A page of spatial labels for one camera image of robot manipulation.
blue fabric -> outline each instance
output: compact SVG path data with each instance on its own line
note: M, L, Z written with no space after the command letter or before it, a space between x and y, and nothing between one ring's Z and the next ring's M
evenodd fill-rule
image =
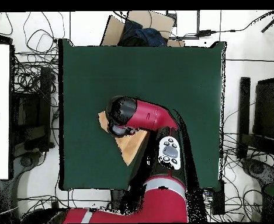
M167 46L161 33L155 29L142 29L138 23L127 22L124 27L124 34L118 43L119 46Z

button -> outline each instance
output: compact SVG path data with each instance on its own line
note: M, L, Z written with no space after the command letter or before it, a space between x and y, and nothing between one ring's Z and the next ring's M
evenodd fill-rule
M167 155L167 156L171 157L171 158L177 158L178 157L177 149L173 148L172 146L166 146L163 149L162 153L164 155Z

cardboard piece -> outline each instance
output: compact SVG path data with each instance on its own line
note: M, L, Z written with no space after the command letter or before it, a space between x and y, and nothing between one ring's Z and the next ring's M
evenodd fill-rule
M110 16L107 21L105 33L103 34L102 46L116 46L123 33L124 25L118 21L114 16Z
M174 25L174 20L168 16L155 13L148 10L134 10L130 11L128 13L128 19L133 20L134 22L137 22L141 25L143 25L143 28L151 27L153 29L156 29L160 32L162 37L165 39L169 39L169 36L171 34L171 30ZM123 34L124 30L124 24L117 20L114 16L110 16L109 20L107 21L107 26L105 33L103 34L103 39L100 45L102 46L116 46L118 45L118 42L121 39L121 36ZM168 40L168 46L171 47L183 47L185 45L184 41L178 41L178 40Z
M107 132L107 119L105 111L99 113L98 116L100 126ZM115 141L121 151L122 158L126 165L129 166L129 164L133 161L146 135L147 131L139 130L132 136L115 138Z
M185 42L182 40L168 40L167 46L168 47L184 47Z

power adapter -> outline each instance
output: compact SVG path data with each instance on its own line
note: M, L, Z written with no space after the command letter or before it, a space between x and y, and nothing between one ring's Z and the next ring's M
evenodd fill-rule
M53 202L51 203L51 207L52 207L53 209L58 209L58 208L59 208L59 202L58 202L58 201L53 201Z

cardboard box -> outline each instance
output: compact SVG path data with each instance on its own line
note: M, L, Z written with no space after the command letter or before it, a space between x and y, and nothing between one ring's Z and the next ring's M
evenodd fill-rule
M143 28L151 27L158 30L162 37L166 39L167 45L171 47L183 47L184 41L168 40L171 34L171 30L174 25L174 20L165 15L155 13L148 10L133 10L128 13L129 20L137 22L143 26ZM107 21L105 33L100 45L103 46L116 46L120 41L124 30L124 24L117 20L114 16L110 15Z

